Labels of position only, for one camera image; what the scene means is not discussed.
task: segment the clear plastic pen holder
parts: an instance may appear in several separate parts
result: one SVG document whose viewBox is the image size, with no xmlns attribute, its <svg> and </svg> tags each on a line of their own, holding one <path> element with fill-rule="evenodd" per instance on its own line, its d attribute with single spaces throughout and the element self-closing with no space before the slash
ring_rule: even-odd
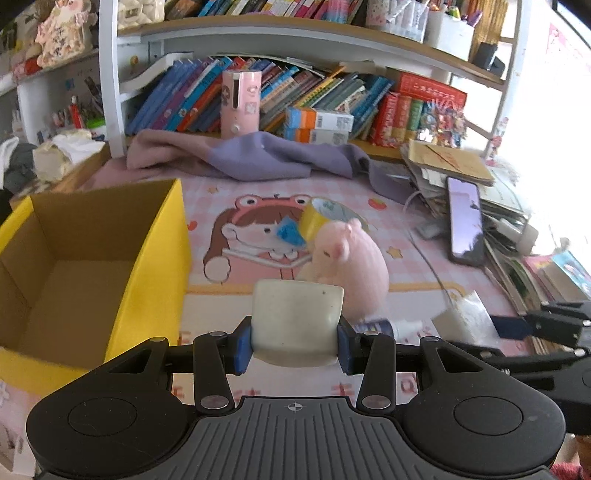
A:
<svg viewBox="0 0 591 480">
<path fill-rule="evenodd" d="M 429 12 L 427 6 L 415 0 L 391 0 L 385 30 L 423 43 Z"/>
</svg>

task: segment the pink cylinder container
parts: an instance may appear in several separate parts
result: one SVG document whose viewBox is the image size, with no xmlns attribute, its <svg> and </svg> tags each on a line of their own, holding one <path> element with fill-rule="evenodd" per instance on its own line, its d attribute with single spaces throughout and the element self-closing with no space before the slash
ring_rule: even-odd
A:
<svg viewBox="0 0 591 480">
<path fill-rule="evenodd" d="M 222 138 L 258 132 L 261 72 L 225 70 L 222 73 Z"/>
</svg>

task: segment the cartoon girl illustration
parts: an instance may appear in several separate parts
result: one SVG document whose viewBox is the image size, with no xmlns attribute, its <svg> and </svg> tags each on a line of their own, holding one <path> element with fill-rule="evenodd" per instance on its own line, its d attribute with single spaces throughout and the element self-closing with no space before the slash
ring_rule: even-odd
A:
<svg viewBox="0 0 591 480">
<path fill-rule="evenodd" d="M 262 198 L 246 195 L 224 210 L 212 229 L 203 272 L 211 282 L 254 283 L 261 278 L 295 279 L 311 255 L 280 239 L 277 225 L 290 217 L 298 222 L 308 195 Z"/>
</svg>

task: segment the gray ridged panel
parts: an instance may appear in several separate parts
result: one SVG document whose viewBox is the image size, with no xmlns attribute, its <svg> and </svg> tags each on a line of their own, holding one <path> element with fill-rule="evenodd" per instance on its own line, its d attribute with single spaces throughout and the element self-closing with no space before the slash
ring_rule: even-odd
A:
<svg viewBox="0 0 591 480">
<path fill-rule="evenodd" d="M 246 398 L 199 421 L 171 458 L 129 480 L 458 480 L 419 457 L 387 419 L 344 398 Z M 554 480 L 542 470 L 527 480 Z M 51 474 L 44 480 L 59 480 Z"/>
</svg>

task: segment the yellow box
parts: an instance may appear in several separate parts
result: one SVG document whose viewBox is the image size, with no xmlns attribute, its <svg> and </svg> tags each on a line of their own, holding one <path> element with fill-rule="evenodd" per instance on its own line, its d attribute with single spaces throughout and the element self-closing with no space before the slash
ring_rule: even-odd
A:
<svg viewBox="0 0 591 480">
<path fill-rule="evenodd" d="M 154 336 L 191 253 L 178 180 L 26 198 L 0 226 L 0 378 L 47 395 Z"/>
</svg>

